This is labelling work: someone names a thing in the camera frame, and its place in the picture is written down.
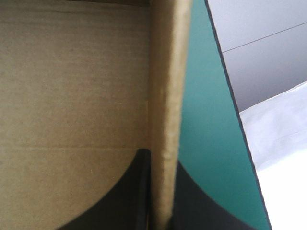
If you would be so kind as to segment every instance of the gray ceiling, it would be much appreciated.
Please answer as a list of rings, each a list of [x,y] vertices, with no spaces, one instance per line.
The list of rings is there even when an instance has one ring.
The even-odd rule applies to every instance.
[[[307,80],[306,0],[209,0],[239,110]]]

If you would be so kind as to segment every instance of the cardboard box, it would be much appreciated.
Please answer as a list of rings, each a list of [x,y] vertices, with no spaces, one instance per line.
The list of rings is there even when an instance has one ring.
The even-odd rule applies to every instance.
[[[140,148],[152,151],[151,224],[166,228],[190,3],[0,2],[0,229],[69,222]]]

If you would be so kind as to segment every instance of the black object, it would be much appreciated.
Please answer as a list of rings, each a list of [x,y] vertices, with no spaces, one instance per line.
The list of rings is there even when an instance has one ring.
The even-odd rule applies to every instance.
[[[180,162],[170,225],[172,230],[253,230],[206,195]]]
[[[140,149],[101,200],[58,230],[146,230],[149,186],[150,152]]]

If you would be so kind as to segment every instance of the white surface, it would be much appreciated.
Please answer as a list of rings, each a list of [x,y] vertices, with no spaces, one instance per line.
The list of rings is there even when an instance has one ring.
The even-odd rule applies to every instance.
[[[307,229],[307,82],[240,113],[274,230]]]
[[[306,0],[209,0],[222,51],[307,22]]]

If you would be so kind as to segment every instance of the green board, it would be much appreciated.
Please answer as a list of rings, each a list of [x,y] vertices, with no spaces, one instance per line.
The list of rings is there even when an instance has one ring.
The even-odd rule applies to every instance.
[[[258,230],[270,229],[203,0],[192,8],[179,160],[224,209]]]

